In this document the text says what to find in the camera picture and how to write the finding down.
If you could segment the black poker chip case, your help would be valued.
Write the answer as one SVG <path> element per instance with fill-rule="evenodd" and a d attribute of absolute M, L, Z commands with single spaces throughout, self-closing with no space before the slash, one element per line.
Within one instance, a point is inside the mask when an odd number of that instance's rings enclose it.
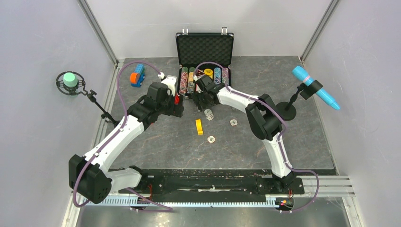
<path fill-rule="evenodd" d="M 190 73 L 198 68 L 198 73 L 204 69 L 214 70 L 216 66 L 203 62 L 215 62 L 230 70 L 232 62 L 234 33 L 226 27 L 221 32 L 189 32 L 184 29 L 175 34 L 175 41 L 180 65 L 178 76 L 178 91 L 186 97 L 196 91 L 194 80 Z"/>

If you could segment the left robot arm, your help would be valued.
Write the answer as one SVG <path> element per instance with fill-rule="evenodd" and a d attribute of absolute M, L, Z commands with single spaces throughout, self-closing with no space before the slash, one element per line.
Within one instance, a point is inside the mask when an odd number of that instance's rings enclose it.
<path fill-rule="evenodd" d="M 69 186 L 94 204 L 102 202 L 109 193 L 132 188 L 144 192 L 148 179 L 137 167 L 111 171 L 111 164 L 121 152 L 160 115 L 181 117 L 184 96 L 176 91 L 176 78 L 153 82 L 146 95 L 129 107 L 126 116 L 95 148 L 83 156 L 69 160 Z"/>

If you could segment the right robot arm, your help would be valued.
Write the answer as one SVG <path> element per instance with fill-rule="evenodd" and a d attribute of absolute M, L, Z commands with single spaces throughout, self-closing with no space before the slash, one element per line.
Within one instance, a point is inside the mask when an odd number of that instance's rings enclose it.
<path fill-rule="evenodd" d="M 198 91 L 192 98 L 200 110 L 221 104 L 246 114 L 252 133 L 263 142 L 268 153 L 274 189 L 287 192 L 296 175 L 283 144 L 286 125 L 270 96 L 252 96 L 223 83 L 216 84 L 209 76 L 197 77 L 195 84 Z"/>

